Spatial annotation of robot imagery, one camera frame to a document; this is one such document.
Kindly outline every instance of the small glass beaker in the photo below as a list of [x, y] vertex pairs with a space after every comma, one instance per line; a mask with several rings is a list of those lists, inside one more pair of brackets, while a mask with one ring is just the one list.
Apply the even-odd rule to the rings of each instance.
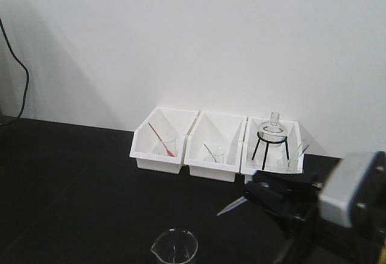
[[162, 156], [177, 156], [176, 139], [174, 137], [165, 137], [159, 140], [155, 149], [155, 153]]
[[157, 256], [157, 263], [194, 264], [198, 242], [195, 236], [181, 228], [163, 232], [150, 251]]
[[207, 154], [204, 158], [207, 162], [223, 163], [224, 162], [224, 149], [215, 143], [204, 143]]

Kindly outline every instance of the black tabletop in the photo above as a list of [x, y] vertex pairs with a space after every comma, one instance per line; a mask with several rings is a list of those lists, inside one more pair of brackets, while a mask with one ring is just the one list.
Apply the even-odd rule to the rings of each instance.
[[[197, 264], [269, 264], [284, 242], [235, 183], [138, 169], [132, 132], [22, 119], [0, 137], [0, 263], [155, 263], [161, 232], [185, 228]], [[337, 159], [306, 155], [327, 175]], [[308, 263], [346, 263], [316, 249]]]

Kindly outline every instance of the white storage tray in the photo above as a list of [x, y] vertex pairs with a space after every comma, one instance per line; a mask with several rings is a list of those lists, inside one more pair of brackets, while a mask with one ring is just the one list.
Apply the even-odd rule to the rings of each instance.
[[[139, 168], [178, 174], [184, 158], [186, 138], [197, 116], [198, 111], [156, 107], [134, 132], [130, 157], [136, 158]], [[167, 137], [176, 139], [175, 157], [169, 156], [160, 147], [160, 141], [148, 122], [163, 140]]]
[[[260, 141], [259, 148], [256, 152], [255, 158], [252, 161], [253, 151], [255, 150], [256, 144], [258, 142], [257, 132], [259, 124], [267, 121], [268, 119], [264, 118], [255, 118], [248, 117], [247, 129], [245, 131], [245, 141], [242, 152], [241, 159], [241, 174], [245, 175], [245, 182], [252, 179], [252, 175], [257, 171], [262, 169], [264, 153], [266, 143], [262, 140]], [[288, 152], [289, 157], [299, 156], [299, 145], [302, 140], [300, 137], [299, 123], [296, 121], [281, 121], [287, 130], [288, 130]], [[303, 172], [303, 158], [304, 155], [299, 157], [297, 162], [295, 161], [293, 166], [287, 168], [285, 166], [280, 166], [278, 163], [279, 159], [286, 159], [285, 144], [282, 143], [279, 147], [268, 148], [267, 159], [265, 162], [265, 171], [268, 172], [278, 172], [281, 174], [299, 174]]]
[[[239, 173], [246, 116], [201, 112], [186, 144], [184, 164], [196, 177], [235, 181]], [[223, 149], [222, 162], [214, 162], [204, 146]]]

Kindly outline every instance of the clear glass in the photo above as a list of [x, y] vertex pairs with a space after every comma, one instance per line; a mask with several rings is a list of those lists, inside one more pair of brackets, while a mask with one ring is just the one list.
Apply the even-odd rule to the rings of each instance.
[[204, 158], [207, 162], [224, 163], [224, 149], [216, 143], [205, 142], [206, 156]]
[[[280, 113], [272, 112], [269, 121], [265, 121], [259, 125], [260, 136], [270, 142], [281, 142], [288, 135], [288, 131], [279, 121]], [[278, 147], [279, 144], [270, 144], [270, 147]]]
[[159, 140], [154, 150], [154, 153], [162, 156], [176, 157], [176, 139], [171, 137], [165, 137], [164, 139]]
[[185, 229], [170, 229], [163, 232], [154, 242], [150, 251], [157, 256], [157, 263], [194, 264], [198, 242]]

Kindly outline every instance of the wire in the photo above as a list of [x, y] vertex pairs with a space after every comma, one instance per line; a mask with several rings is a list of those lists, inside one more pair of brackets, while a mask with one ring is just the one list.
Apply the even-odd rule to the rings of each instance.
[[25, 88], [24, 88], [24, 94], [23, 94], [23, 102], [22, 102], [22, 107], [20, 109], [20, 112], [14, 120], [7, 122], [6, 124], [0, 124], [0, 127], [5, 127], [7, 125], [13, 124], [22, 116], [22, 113], [24, 111], [24, 106], [25, 106], [25, 99], [27, 98], [28, 83], [30, 82], [30, 73], [28, 72], [27, 67], [25, 67], [25, 65], [14, 54], [12, 47], [11, 47], [11, 44], [10, 44], [8, 37], [7, 37], [7, 33], [5, 32], [4, 26], [2, 25], [1, 18], [0, 18], [0, 27], [1, 27], [2, 34], [4, 35], [4, 39], [7, 42], [8, 49], [10, 50], [10, 52], [12, 54], [12, 57], [20, 64], [20, 66], [23, 67], [23, 69], [25, 70], [25, 75], [26, 75]]

